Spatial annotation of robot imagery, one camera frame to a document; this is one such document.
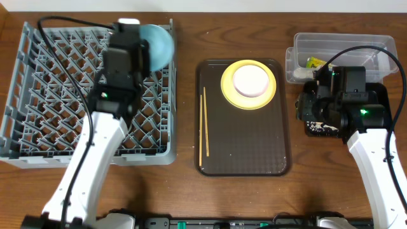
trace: black cable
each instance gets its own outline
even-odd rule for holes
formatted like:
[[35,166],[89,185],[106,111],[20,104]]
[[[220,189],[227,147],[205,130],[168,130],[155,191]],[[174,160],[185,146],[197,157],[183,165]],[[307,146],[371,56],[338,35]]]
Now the black cable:
[[383,49],[383,48],[379,48],[376,46],[371,46],[371,45],[363,45],[363,46],[355,46],[352,48],[348,48],[338,54],[336,54],[334,57],[332,57],[328,62],[326,62],[326,64],[324,66],[322,66],[316,74],[316,77],[318,77],[318,75],[320,75],[321,73],[323,73],[324,71],[326,71],[328,69],[328,65],[330,63],[332,63],[332,61],[334,61],[334,59],[336,59],[337,57],[339,57],[340,55],[352,51],[352,50],[358,50],[358,49],[363,49],[363,48],[370,48],[370,49],[374,49],[374,50],[378,50],[381,52],[386,53],[398,66],[398,68],[400,69],[400,73],[401,73],[401,79],[403,81],[403,94],[401,95],[401,100],[400,100],[400,104],[399,107],[394,115],[393,118],[393,122],[392,125],[390,126],[389,132],[387,133],[386,136],[386,143],[385,143],[385,151],[386,151],[386,161],[387,161],[387,165],[389,166],[389,170],[390,170],[390,174],[394,183],[394,187],[396,187],[397,190],[397,194],[399,195],[400,201],[403,204],[404,207],[404,211],[407,212],[407,202],[406,199],[403,195],[403,191],[400,188],[399,182],[397,181],[397,177],[396,177],[396,173],[394,172],[394,168],[393,168],[393,163],[392,163],[392,156],[390,154],[390,138],[392,136],[392,133],[394,131],[394,127],[396,126],[397,120],[399,119],[401,110],[403,108],[404,105],[404,101],[406,100],[406,74],[404,73],[404,69],[400,63],[400,61],[393,55],[391,54],[389,51]]
[[63,70],[63,72],[68,76],[68,78],[71,81],[72,85],[74,86],[75,90],[78,92],[79,97],[80,97],[80,99],[81,99],[81,101],[83,103],[85,113],[86,113],[86,115],[88,117],[88,122],[89,122],[89,139],[88,139],[88,142],[86,144],[85,151],[83,152],[83,155],[81,157],[81,160],[79,161],[78,167],[76,168],[75,173],[72,176],[71,182],[69,183],[68,189],[66,191],[64,203],[62,205],[61,228],[63,229],[63,228],[66,227],[66,214],[67,214],[68,205],[70,204],[69,199],[71,197],[72,188],[73,188],[73,186],[75,184],[76,178],[78,177],[78,174],[79,174],[79,171],[80,171],[80,169],[82,167],[82,164],[85,161],[86,155],[88,154],[89,148],[92,145],[92,141],[93,141],[93,121],[92,121],[92,116],[91,116],[91,114],[89,112],[88,104],[86,103],[86,100],[85,100],[85,96],[82,94],[78,83],[71,76],[69,71],[64,67],[61,60],[59,60],[57,54],[53,51],[52,45],[50,44],[48,38],[46,37],[46,34],[45,34],[45,32],[43,30],[43,26],[42,26],[42,22],[45,21],[45,20],[67,20],[67,21],[70,21],[70,22],[76,22],[76,23],[80,23],[80,24],[97,26],[97,27],[103,27],[103,28],[107,28],[107,29],[113,29],[113,28],[111,26],[108,26],[108,25],[101,25],[101,24],[96,24],[96,23],[93,23],[93,22],[86,22],[86,21],[82,21],[82,20],[77,20],[77,19],[73,19],[73,18],[69,18],[69,17],[61,17],[61,16],[46,16],[46,17],[40,18],[38,20],[38,22],[37,22],[38,31],[41,34],[41,37],[43,38],[46,46],[48,47],[48,49],[50,51],[50,53],[53,55],[53,58],[58,63],[61,70]]
[[306,226],[306,225],[290,225],[290,224],[281,224],[281,225],[266,225],[259,227],[257,229],[278,229],[278,228],[298,228],[298,229],[329,229],[321,226]]

